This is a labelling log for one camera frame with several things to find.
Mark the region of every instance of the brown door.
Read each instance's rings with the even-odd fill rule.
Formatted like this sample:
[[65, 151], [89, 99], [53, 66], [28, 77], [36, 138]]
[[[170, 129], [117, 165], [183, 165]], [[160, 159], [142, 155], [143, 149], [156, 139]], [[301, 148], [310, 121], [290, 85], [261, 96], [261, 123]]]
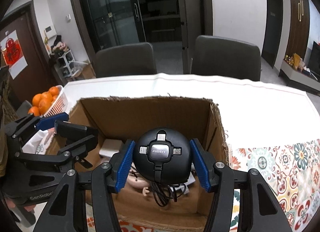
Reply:
[[286, 55], [306, 54], [310, 29], [309, 0], [291, 0], [291, 24]]
[[40, 56], [34, 36], [32, 35], [30, 23], [31, 15], [25, 12], [14, 19], [9, 25], [0, 30], [0, 41], [6, 38], [6, 32], [12, 33], [16, 30], [17, 37], [26, 59], [27, 66], [12, 79], [10, 86], [19, 102], [24, 100], [32, 101], [32, 97], [37, 93], [47, 91], [51, 86], [56, 85], [56, 80], [49, 71], [46, 61]]

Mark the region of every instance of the white plastic basket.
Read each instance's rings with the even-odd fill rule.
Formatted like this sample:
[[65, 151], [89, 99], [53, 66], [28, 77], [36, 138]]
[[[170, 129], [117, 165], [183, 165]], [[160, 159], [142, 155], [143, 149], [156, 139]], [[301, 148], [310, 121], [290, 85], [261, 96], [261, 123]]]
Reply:
[[57, 88], [60, 91], [59, 95], [57, 99], [53, 102], [49, 110], [44, 114], [44, 116], [51, 116], [51, 115], [62, 113], [67, 108], [68, 100], [65, 93], [63, 92], [63, 86], [57, 85]]

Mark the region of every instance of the blue gripper pad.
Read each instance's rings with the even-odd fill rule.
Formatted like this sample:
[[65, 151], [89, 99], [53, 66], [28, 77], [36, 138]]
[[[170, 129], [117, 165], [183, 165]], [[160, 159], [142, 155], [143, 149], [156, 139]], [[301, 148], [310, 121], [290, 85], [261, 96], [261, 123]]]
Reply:
[[136, 143], [131, 141], [117, 171], [115, 190], [118, 193], [125, 185], [132, 164], [132, 154]]
[[199, 152], [198, 146], [196, 145], [194, 140], [190, 141], [190, 146], [192, 149], [193, 165], [195, 166], [200, 185], [207, 192], [209, 192], [209, 190], [211, 189], [211, 185], [209, 182], [209, 171], [204, 163], [204, 160], [202, 159], [202, 156]]
[[50, 128], [54, 127], [54, 122], [56, 120], [60, 120], [60, 121], [68, 121], [69, 120], [69, 115], [65, 112], [60, 113], [60, 114], [56, 114], [56, 115], [52, 115], [52, 116], [48, 116], [48, 117], [42, 117], [40, 118], [39, 122], [36, 123], [36, 129], [39, 131], [45, 131], [48, 130]]

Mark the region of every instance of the tiled floor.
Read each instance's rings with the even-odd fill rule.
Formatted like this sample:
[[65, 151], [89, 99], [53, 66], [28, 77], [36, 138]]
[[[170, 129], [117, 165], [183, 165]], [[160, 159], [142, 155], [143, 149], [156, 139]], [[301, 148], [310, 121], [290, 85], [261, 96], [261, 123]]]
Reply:
[[[182, 69], [182, 42], [155, 42], [152, 43], [154, 57], [158, 73], [166, 73], [172, 75], [183, 74]], [[277, 85], [286, 85], [285, 81], [278, 77], [276, 71], [261, 58], [261, 77], [260, 81], [264, 83], [272, 83]], [[320, 114], [320, 97], [307, 93], [310, 100]]]

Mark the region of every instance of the television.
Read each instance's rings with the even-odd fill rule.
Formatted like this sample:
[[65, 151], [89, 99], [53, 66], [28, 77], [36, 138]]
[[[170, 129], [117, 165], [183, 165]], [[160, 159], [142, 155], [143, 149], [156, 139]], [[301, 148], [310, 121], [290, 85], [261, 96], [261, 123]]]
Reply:
[[308, 68], [316, 76], [316, 78], [318, 78], [318, 81], [320, 81], [320, 46], [314, 41]]

